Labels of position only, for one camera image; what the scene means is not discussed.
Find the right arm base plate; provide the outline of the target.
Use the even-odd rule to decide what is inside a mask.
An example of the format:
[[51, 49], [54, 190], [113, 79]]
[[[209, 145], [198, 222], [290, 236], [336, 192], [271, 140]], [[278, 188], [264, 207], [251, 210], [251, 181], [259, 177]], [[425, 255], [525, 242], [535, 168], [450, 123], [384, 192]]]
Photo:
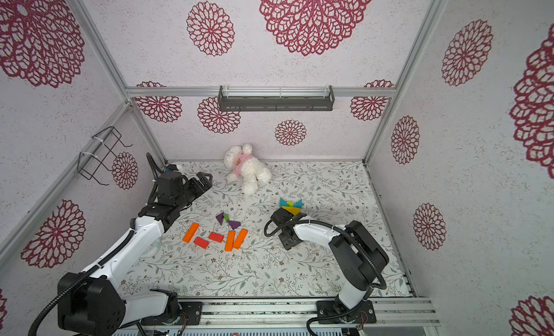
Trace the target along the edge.
[[317, 322], [320, 324], [374, 324], [376, 312], [369, 300], [361, 300], [355, 307], [345, 307], [338, 299], [316, 302]]

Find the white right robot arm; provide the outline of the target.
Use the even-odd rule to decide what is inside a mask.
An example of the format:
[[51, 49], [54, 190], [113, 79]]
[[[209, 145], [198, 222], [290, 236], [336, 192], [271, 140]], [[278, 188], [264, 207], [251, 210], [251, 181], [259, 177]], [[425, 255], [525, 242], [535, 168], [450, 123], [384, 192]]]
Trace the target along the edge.
[[361, 223], [352, 221], [342, 227], [312, 219], [290, 220], [281, 223], [272, 232], [264, 231], [267, 237], [274, 234], [278, 234], [287, 250], [302, 242], [329, 248], [346, 279], [333, 302], [317, 302], [317, 317], [306, 322], [310, 335], [316, 334], [312, 329], [312, 324], [316, 322], [376, 322], [369, 296], [375, 289], [384, 291], [388, 288], [382, 273], [390, 259]]

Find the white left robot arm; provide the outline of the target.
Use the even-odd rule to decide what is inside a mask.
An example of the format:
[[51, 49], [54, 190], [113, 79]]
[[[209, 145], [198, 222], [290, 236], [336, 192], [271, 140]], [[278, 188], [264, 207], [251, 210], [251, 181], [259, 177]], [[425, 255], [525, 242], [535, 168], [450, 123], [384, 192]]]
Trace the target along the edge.
[[149, 201], [130, 222], [128, 231], [82, 272], [67, 273], [58, 283], [58, 294], [39, 313], [29, 335], [55, 309], [58, 326], [79, 335], [113, 335], [122, 326], [154, 317], [171, 323], [181, 316], [176, 293], [149, 291], [141, 296], [123, 296], [118, 287], [150, 246], [166, 233], [193, 201], [210, 190], [211, 174], [199, 172], [187, 178], [178, 170], [161, 173]]

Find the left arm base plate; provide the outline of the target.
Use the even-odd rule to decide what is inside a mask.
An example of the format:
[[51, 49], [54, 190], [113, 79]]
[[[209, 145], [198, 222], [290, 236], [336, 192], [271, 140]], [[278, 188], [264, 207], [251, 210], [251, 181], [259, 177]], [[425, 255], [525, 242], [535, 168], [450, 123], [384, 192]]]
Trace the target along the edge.
[[202, 302], [177, 302], [166, 308], [166, 310], [154, 317], [146, 317], [141, 320], [144, 326], [196, 326], [200, 324], [202, 316]]

